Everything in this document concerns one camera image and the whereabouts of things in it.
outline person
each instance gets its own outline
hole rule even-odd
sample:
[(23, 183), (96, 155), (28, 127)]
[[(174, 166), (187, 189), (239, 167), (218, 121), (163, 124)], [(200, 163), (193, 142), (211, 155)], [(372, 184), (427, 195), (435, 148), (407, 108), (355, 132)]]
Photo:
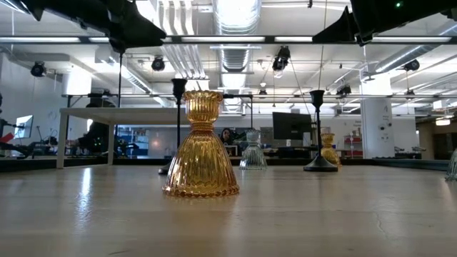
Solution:
[(225, 146), (232, 146), (233, 145), (233, 136), (231, 133), (231, 129), (224, 128), (221, 133), (221, 141)]
[[(98, 104), (90, 103), (86, 108), (98, 108)], [(93, 153), (104, 152), (108, 149), (109, 126), (98, 122), (93, 122), (89, 127), (89, 131), (84, 136), (69, 141), (69, 145), (78, 146), (87, 149)]]

